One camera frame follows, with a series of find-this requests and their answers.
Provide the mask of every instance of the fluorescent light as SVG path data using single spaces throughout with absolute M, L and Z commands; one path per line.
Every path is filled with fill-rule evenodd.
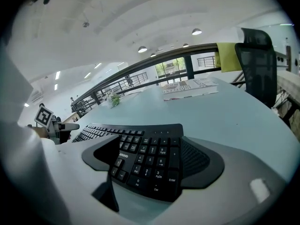
M 98 65 L 96 65 L 96 66 L 94 67 L 94 69 L 96 69 L 97 67 L 99 67 L 101 64 L 102 64 L 102 63 L 99 63 Z
M 145 46 L 141 46 L 141 47 L 139 47 L 139 49 L 137 51 L 139 53 L 143 53 L 143 52 L 147 51 L 147 48 Z
M 60 77 L 60 71 L 56 73 L 55 80 L 57 80 Z
M 90 75 L 90 73 L 88 73 L 84 78 L 87 78 Z
M 192 35 L 199 35 L 201 34 L 202 31 L 199 29 L 199 28 L 195 28 L 193 31 L 192 31 Z

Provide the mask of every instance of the ergonomic keyboard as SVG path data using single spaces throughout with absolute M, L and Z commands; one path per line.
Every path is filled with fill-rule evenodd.
M 112 180 L 150 198 L 175 201 L 181 194 L 181 180 L 201 172 L 210 164 L 210 157 L 206 153 L 192 147 L 182 138 L 181 124 L 150 126 L 89 124 L 73 142 L 107 135 L 120 137 L 119 156 L 109 171 Z M 194 186 L 194 188 L 207 187 L 218 178 L 223 169 L 224 166 L 215 172 L 214 168 L 207 181 L 201 181 L 201 187 Z

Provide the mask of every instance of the lenovo logo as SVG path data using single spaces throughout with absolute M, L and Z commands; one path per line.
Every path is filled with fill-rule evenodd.
M 128 155 L 125 155 L 125 154 L 123 154 L 123 153 L 120 153 L 119 156 L 122 156 L 122 157 L 125 157 L 125 158 L 128 157 Z

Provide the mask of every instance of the desk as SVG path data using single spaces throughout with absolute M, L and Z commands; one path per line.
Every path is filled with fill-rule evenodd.
M 63 122 L 65 122 L 65 123 L 68 123 L 68 122 L 73 123 L 74 121 L 76 121 L 76 119 L 79 120 L 80 117 L 78 116 L 78 113 L 73 112 L 73 113 L 71 113 L 71 115 L 70 115 L 67 119 L 65 119 Z
M 292 131 L 253 96 L 217 78 L 211 79 L 219 84 L 218 93 L 165 102 L 159 87 L 154 87 L 121 101 L 112 109 L 98 106 L 77 122 L 81 128 L 72 131 L 72 137 L 91 122 L 114 125 L 181 123 L 185 136 L 249 151 L 289 181 L 300 159 L 300 144 Z M 113 187 L 120 215 L 129 219 L 132 208 L 140 208 L 140 216 L 149 220 L 170 205 L 139 196 L 116 184 Z

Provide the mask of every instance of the office chair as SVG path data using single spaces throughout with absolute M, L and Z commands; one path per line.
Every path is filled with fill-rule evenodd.
M 271 108 L 277 95 L 277 62 L 269 35 L 242 28 L 244 43 L 235 45 L 246 81 L 246 92 Z

